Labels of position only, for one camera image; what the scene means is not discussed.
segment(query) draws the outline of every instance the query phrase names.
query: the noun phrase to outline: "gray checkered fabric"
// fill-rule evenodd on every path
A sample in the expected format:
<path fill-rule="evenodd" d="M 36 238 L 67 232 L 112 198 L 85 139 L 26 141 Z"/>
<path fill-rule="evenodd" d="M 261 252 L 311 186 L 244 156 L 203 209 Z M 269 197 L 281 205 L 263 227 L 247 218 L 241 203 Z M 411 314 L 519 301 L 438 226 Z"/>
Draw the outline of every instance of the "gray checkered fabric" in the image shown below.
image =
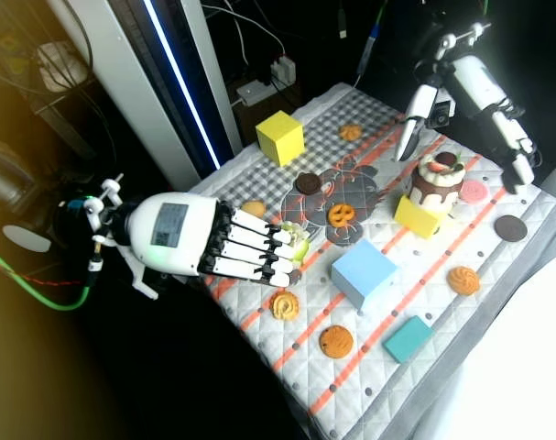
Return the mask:
<path fill-rule="evenodd" d="M 289 165 L 280 168 L 264 156 L 216 192 L 215 196 L 233 206 L 241 206 L 247 200 L 261 199 L 266 204 L 270 218 L 279 213 L 284 194 L 291 189 L 300 173 L 319 174 L 357 149 L 398 116 L 399 113 L 393 108 L 352 90 L 304 127 L 306 151 Z M 363 135 L 353 142 L 341 139 L 338 130 L 344 124 L 359 124 L 363 128 Z"/>

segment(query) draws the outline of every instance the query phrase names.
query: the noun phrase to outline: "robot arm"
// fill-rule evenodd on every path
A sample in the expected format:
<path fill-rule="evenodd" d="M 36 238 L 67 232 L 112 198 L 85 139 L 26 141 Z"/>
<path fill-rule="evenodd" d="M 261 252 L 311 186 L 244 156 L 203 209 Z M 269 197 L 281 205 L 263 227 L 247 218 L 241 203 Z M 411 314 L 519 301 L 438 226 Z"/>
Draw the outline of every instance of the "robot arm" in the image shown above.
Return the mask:
<path fill-rule="evenodd" d="M 522 112 L 506 96 L 486 66 L 474 55 L 445 60 L 460 40 L 471 48 L 485 28 L 473 24 L 461 36 L 444 36 L 431 61 L 432 74 L 412 97 L 396 149 L 396 160 L 406 160 L 418 144 L 422 127 L 443 127 L 454 115 L 455 103 L 475 120 L 489 147 L 490 159 L 504 170 L 503 181 L 511 193 L 534 180 L 530 166 L 536 150 L 516 117 Z"/>
<path fill-rule="evenodd" d="M 106 196 L 119 202 L 118 183 L 109 188 Z M 209 273 L 289 286 L 295 251 L 292 236 L 278 225 L 186 192 L 153 195 L 128 213 L 121 209 L 120 215 L 113 214 L 124 205 L 104 209 L 102 198 L 84 203 L 96 233 L 93 239 L 119 249 L 134 274 L 134 287 L 150 298 L 158 294 L 142 280 L 146 268 L 174 276 Z"/>

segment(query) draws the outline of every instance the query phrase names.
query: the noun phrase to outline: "teal block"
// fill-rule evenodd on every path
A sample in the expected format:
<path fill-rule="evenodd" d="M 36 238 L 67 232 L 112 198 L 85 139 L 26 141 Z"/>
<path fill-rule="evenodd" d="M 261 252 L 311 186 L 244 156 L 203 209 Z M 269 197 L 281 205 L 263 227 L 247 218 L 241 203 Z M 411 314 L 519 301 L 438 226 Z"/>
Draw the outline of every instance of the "teal block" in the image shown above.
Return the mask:
<path fill-rule="evenodd" d="M 384 348 L 400 364 L 406 362 L 431 336 L 432 329 L 412 316 L 386 342 Z"/>
<path fill-rule="evenodd" d="M 398 266 L 361 239 L 337 259 L 331 267 L 331 279 L 349 301 L 361 310 L 368 300 L 386 289 Z"/>

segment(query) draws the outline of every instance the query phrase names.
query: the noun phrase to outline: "yellow block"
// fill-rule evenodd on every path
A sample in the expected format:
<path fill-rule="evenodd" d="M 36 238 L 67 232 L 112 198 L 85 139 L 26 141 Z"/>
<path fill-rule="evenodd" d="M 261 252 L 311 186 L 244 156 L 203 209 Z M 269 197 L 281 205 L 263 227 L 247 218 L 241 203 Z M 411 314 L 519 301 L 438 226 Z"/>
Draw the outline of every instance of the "yellow block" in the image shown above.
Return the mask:
<path fill-rule="evenodd" d="M 261 150 L 280 167 L 304 152 L 302 123 L 279 111 L 256 126 Z"/>
<path fill-rule="evenodd" d="M 404 194 L 399 201 L 395 220 L 413 233 L 424 238 L 430 238 L 444 220 L 447 213 L 434 213 L 426 211 L 415 205 Z"/>

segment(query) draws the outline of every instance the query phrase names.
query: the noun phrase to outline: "green rectangular block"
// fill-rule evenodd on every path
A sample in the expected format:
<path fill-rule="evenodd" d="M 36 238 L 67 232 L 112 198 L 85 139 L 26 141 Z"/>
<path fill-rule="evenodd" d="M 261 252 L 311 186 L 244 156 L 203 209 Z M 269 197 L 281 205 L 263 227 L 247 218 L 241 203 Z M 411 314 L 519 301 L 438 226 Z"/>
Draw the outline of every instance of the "green rectangular block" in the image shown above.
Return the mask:
<path fill-rule="evenodd" d="M 412 316 L 386 342 L 384 348 L 400 364 L 406 362 L 431 336 L 432 329 Z"/>

